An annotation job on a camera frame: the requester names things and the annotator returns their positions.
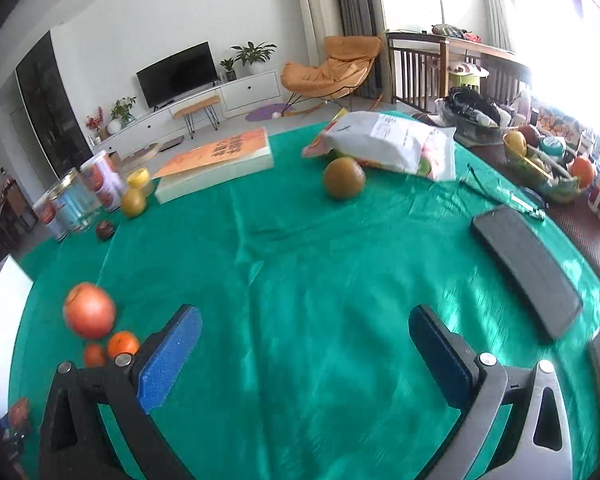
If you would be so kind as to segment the orange lounge chair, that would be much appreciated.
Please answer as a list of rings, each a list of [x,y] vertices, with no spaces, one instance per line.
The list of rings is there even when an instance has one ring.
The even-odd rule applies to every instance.
[[[377,36],[328,36],[324,40],[326,60],[320,66],[287,63],[280,83],[290,93],[282,114],[306,100],[335,102],[350,96],[366,81],[380,55]]]

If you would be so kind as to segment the potted green plant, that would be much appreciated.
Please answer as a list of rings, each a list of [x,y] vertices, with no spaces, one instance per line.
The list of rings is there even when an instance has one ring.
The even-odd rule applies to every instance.
[[[257,75],[265,71],[265,65],[271,61],[277,46],[272,42],[254,44],[248,41],[245,46],[233,46],[232,50],[235,52],[236,60],[241,62],[251,75]]]

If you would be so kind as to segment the right red-label tin can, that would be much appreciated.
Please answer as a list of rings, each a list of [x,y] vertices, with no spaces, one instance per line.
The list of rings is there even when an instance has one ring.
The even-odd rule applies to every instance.
[[[87,159],[81,165],[80,173],[107,212],[121,207],[126,187],[106,151],[99,151]]]

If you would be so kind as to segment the orange tangerine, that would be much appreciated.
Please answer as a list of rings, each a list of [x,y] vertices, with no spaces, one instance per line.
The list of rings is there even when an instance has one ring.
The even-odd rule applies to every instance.
[[[114,333],[107,342],[107,353],[114,360],[120,354],[135,354],[140,348],[140,341],[128,330],[120,330]]]

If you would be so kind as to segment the red apple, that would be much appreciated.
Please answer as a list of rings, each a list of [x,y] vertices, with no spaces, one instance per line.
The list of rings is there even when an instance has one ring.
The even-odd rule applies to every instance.
[[[100,287],[83,282],[68,292],[62,307],[66,325],[84,339],[102,339],[114,327],[114,300]]]

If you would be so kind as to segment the clear glass jar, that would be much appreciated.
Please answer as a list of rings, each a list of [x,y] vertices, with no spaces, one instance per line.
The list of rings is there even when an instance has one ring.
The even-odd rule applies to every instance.
[[[76,168],[70,169],[48,190],[48,198],[60,221],[72,232],[87,230],[99,214],[99,200]]]

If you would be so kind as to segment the brown-green pear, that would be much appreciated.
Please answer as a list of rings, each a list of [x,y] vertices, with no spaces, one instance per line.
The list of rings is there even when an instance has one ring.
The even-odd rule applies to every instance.
[[[326,192],[336,200],[348,200],[360,194],[366,185],[366,174],[351,157],[332,160],[323,172]]]

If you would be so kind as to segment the white plastic bag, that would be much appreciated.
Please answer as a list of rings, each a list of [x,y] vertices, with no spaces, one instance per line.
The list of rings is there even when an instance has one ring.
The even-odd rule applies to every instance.
[[[456,179],[453,128],[389,113],[340,112],[302,150],[305,158],[348,156],[359,164],[431,181]]]

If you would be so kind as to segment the green tablecloth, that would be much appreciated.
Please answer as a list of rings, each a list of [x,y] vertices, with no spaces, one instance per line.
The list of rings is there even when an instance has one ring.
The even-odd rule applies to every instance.
[[[573,474],[600,460],[600,409],[588,341],[600,280],[553,221],[532,229],[578,290],[568,333],[546,336],[471,220],[490,203],[460,181],[370,170],[338,202],[323,159],[302,148],[314,126],[273,136],[274,166],[166,204],[48,240],[23,259],[32,288],[9,395],[43,418],[57,365],[84,343],[62,304],[91,282],[116,325],[146,338],[182,304],[202,332],[152,417],[199,479],[411,479],[456,421],[407,330],[419,304],[476,351],[506,365],[550,360],[564,396]]]

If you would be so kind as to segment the glass fruit bowl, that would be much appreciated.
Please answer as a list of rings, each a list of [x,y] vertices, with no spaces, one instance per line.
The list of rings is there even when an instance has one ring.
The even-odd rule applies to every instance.
[[[570,204],[593,184],[595,171],[583,157],[563,165],[554,157],[527,142],[519,129],[503,136],[504,153],[509,169],[524,185],[555,204]]]

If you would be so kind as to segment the small brownish tangerine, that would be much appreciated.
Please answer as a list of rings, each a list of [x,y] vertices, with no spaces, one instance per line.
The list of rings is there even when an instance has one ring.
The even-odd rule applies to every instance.
[[[101,344],[90,342],[83,350],[83,364],[88,368],[104,366],[107,363],[107,352]]]

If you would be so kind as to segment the black television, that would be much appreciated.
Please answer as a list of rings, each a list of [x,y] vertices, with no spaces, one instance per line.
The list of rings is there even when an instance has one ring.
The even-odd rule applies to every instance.
[[[219,80],[207,41],[181,50],[136,73],[149,107]]]

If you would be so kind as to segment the yellow-green pear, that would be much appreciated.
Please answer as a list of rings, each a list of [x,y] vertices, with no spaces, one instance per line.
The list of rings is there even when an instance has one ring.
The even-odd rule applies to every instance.
[[[145,211],[146,207],[146,196],[138,188],[129,188],[121,197],[120,208],[126,218],[137,218]]]

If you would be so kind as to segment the black display cabinet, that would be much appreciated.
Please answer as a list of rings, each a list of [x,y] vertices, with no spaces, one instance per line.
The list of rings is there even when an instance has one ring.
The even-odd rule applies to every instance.
[[[54,173],[62,177],[79,169],[93,153],[62,83],[50,32],[17,65],[16,79],[38,143]]]

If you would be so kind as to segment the left red-label tin can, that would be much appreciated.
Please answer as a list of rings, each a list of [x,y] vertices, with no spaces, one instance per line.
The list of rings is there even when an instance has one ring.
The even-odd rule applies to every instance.
[[[38,217],[55,240],[61,242],[69,234],[67,227],[59,218],[58,210],[53,204],[50,196],[45,192],[32,206],[34,213]]]

